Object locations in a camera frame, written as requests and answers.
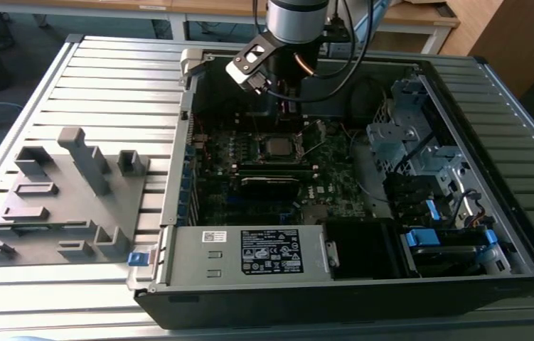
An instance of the blue tab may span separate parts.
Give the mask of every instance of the blue tab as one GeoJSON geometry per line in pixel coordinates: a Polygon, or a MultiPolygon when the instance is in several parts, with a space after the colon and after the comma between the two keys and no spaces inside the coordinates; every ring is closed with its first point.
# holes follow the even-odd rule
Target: blue tab
{"type": "Polygon", "coordinates": [[[150,265],[150,254],[144,252],[130,252],[127,257],[128,266],[148,266],[150,265]]]}
{"type": "Polygon", "coordinates": [[[497,234],[491,229],[486,230],[486,239],[487,239],[487,244],[495,244],[498,242],[497,234]]]}
{"type": "Polygon", "coordinates": [[[431,211],[431,218],[434,218],[434,220],[441,220],[439,212],[438,212],[438,209],[435,207],[435,203],[433,200],[427,200],[427,207],[429,207],[429,210],[431,211]]]}
{"type": "Polygon", "coordinates": [[[406,233],[406,240],[409,241],[409,246],[415,247],[418,245],[417,239],[411,232],[406,233]]]}
{"type": "Polygon", "coordinates": [[[413,229],[406,233],[410,247],[438,247],[439,238],[434,229],[413,229]]]}

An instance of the sticker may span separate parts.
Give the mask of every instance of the sticker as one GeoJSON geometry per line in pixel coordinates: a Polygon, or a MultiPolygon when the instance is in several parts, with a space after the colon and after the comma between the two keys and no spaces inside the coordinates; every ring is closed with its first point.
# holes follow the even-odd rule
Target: sticker
{"type": "Polygon", "coordinates": [[[202,241],[204,243],[226,243],[227,232],[226,231],[203,231],[202,241]]]}
{"type": "Polygon", "coordinates": [[[144,5],[140,5],[138,7],[140,9],[152,9],[154,11],[164,11],[166,10],[164,6],[144,6],[144,5]]]}
{"type": "Polygon", "coordinates": [[[240,231],[240,270],[246,275],[303,273],[298,229],[240,231]]]}

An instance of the cable connector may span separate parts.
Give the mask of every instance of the cable connector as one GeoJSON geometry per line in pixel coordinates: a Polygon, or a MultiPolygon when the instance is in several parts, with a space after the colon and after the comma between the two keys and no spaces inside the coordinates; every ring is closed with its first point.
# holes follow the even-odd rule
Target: cable connector
{"type": "Polygon", "coordinates": [[[470,200],[479,200],[481,198],[482,198],[482,193],[478,193],[478,192],[467,195],[467,199],[470,199],[470,200]]]}
{"type": "Polygon", "coordinates": [[[246,83],[251,86],[258,94],[263,94],[264,92],[267,92],[270,87],[270,80],[259,72],[251,75],[246,83]]]}

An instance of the white label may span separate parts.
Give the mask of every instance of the white label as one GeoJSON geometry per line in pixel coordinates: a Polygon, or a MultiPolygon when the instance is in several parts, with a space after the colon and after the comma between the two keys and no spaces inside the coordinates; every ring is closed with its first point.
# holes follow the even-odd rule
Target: white label
{"type": "Polygon", "coordinates": [[[227,232],[226,231],[203,231],[202,241],[204,243],[226,243],[227,232]]]}
{"type": "Polygon", "coordinates": [[[164,6],[144,6],[144,5],[140,5],[139,8],[140,9],[152,9],[154,11],[164,11],[166,10],[164,6]]]}

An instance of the barcode sticker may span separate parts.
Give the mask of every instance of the barcode sticker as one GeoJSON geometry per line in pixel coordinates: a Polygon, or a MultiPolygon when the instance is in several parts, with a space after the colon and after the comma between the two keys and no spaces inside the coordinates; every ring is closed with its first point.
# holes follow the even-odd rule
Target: barcode sticker
{"type": "Polygon", "coordinates": [[[203,231],[202,241],[204,243],[226,243],[227,232],[226,231],[203,231]]]}

